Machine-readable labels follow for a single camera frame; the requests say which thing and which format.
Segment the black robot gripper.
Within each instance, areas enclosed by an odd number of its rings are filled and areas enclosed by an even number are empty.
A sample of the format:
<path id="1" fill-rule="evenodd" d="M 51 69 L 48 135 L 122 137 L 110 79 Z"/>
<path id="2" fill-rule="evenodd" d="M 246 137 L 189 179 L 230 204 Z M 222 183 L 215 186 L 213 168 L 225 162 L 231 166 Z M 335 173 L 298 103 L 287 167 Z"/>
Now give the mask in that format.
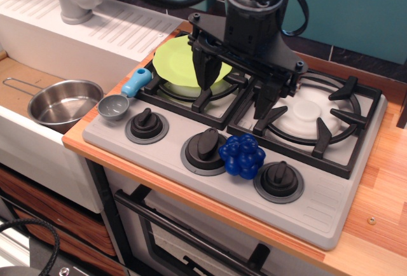
<path id="1" fill-rule="evenodd" d="M 262 80 L 254 119 L 263 119 L 281 95 L 297 91 L 308 69 L 282 39 L 288 0 L 226 0 L 225 17 L 193 13 L 189 44 L 198 86 L 208 90 L 227 63 Z"/>

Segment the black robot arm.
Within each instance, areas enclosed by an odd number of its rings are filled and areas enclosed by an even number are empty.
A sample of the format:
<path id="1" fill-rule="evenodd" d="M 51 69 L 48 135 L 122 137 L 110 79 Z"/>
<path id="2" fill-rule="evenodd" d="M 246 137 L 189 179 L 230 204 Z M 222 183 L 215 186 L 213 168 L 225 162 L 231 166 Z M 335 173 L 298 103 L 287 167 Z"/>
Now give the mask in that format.
<path id="1" fill-rule="evenodd" d="M 284 42 L 282 23 L 288 0 L 225 0 L 225 17 L 189 16 L 193 26 L 189 45 L 201 89 L 194 110 L 212 97 L 211 86 L 223 63 L 262 82 L 255 103 L 255 119 L 263 119 L 279 98 L 293 96 L 307 64 Z M 309 16 L 305 0 L 298 0 Z"/>

